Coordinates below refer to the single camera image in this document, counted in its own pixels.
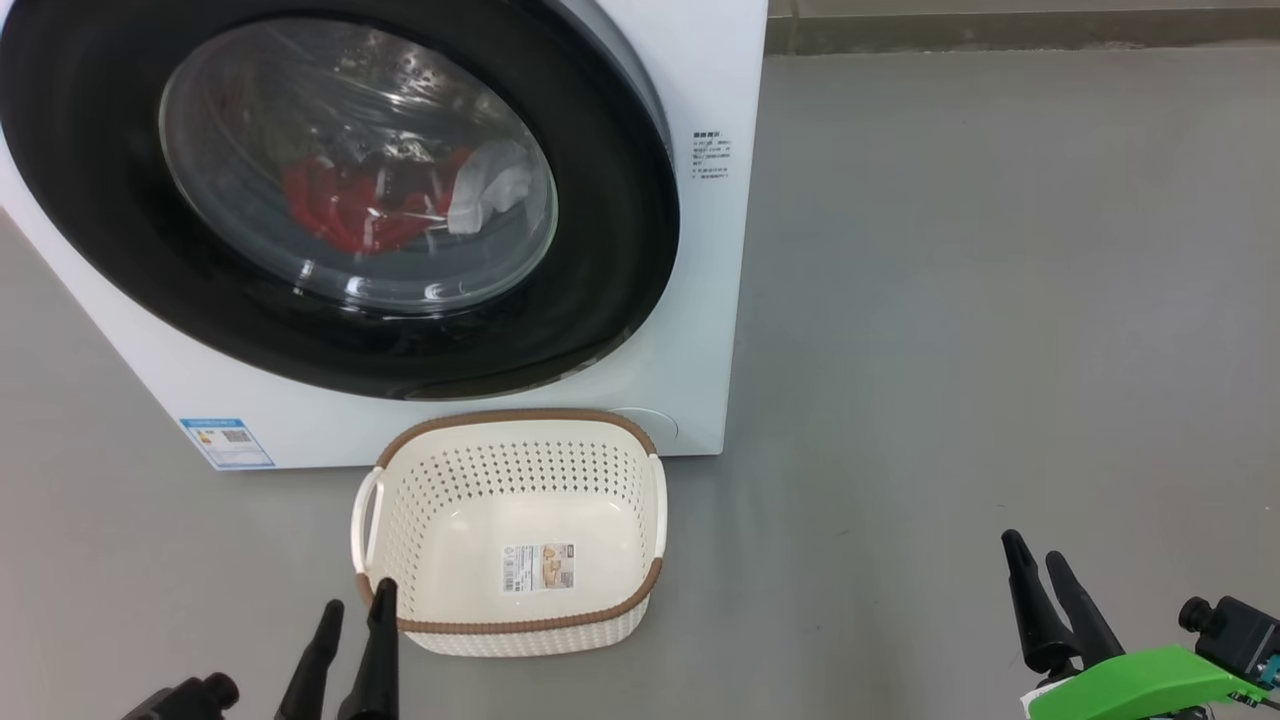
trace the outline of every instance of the white plastic basket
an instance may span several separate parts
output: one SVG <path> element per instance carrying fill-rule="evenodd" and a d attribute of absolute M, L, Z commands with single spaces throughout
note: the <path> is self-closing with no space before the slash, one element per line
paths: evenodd
<path fill-rule="evenodd" d="M 644 618 L 666 543 L 653 443 L 630 420 L 590 410 L 411 428 L 360 486 L 351 519 L 366 605 L 392 578 L 402 632 L 476 657 L 622 641 Z"/>

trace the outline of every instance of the green gripper part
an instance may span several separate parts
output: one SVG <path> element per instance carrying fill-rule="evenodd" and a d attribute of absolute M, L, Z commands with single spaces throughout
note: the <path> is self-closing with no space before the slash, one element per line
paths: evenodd
<path fill-rule="evenodd" d="M 1030 703 L 1032 720 L 1143 720 L 1206 702 L 1254 701 L 1262 688 L 1180 646 L 1105 660 Z"/>

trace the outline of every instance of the glass door window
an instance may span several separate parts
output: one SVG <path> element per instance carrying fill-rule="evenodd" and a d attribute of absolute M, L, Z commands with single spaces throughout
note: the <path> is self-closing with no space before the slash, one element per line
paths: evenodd
<path fill-rule="evenodd" d="M 367 26 L 284 18 L 206 42 L 161 101 L 186 199 L 300 291 L 392 314 L 506 292 L 556 233 L 520 117 L 444 55 Z"/>

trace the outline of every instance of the concrete floor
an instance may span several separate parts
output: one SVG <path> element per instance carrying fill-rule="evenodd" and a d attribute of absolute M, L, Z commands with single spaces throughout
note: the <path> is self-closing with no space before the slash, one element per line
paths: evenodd
<path fill-rule="evenodd" d="M 1009 527 L 1130 650 L 1189 639 L 1190 594 L 1280 612 L 1277 69 L 767 63 L 730 443 L 669 464 L 649 616 L 535 661 L 404 643 L 403 716 L 1018 717 Z M 360 473 L 214 473 L 3 234 L 5 714 L 115 717 L 224 670 L 232 720 L 270 716 L 325 600 L 358 606 Z"/>

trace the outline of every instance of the blue sticker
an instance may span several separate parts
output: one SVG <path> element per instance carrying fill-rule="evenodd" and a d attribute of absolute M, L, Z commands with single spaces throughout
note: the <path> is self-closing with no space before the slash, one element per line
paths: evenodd
<path fill-rule="evenodd" d="M 275 462 L 257 443 L 239 418 L 200 418 L 178 420 L 196 441 L 205 457 L 219 470 L 252 470 L 275 468 Z"/>

